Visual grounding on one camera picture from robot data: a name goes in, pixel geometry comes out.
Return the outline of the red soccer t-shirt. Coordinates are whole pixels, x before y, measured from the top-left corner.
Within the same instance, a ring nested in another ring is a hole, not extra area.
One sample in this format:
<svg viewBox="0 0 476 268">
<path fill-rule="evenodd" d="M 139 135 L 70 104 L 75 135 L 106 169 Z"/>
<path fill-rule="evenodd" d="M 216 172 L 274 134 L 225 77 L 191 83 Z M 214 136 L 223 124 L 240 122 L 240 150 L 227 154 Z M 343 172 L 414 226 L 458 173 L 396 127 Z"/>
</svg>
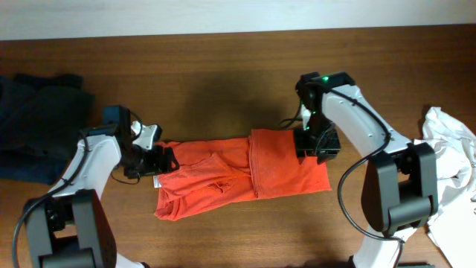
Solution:
<svg viewBox="0 0 476 268">
<path fill-rule="evenodd" d="M 157 181 L 155 216 L 177 221 L 236 202 L 330 190 L 327 166 L 299 158 L 291 130 L 252 130 L 245 138 L 169 141 L 179 168 Z"/>
</svg>

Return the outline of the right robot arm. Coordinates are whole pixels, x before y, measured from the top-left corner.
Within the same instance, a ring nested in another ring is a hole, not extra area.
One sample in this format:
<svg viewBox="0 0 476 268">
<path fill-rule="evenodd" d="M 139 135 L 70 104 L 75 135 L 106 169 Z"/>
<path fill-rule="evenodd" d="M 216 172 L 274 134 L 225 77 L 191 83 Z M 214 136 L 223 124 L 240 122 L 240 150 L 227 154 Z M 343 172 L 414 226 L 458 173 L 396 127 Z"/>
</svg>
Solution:
<svg viewBox="0 0 476 268">
<path fill-rule="evenodd" d="M 318 163 L 334 159 L 341 150 L 337 132 L 342 131 L 361 157 L 337 187 L 343 215 L 364 235 L 347 265 L 402 267 L 406 240 L 438 210 L 434 150 L 426 143 L 413 144 L 392 128 L 346 72 L 304 74 L 295 91 L 300 99 L 296 116 L 302 123 L 294 130 L 297 155 L 314 156 Z M 342 195 L 347 177 L 361 165 L 366 167 L 361 207 L 368 229 L 350 216 Z"/>
</svg>

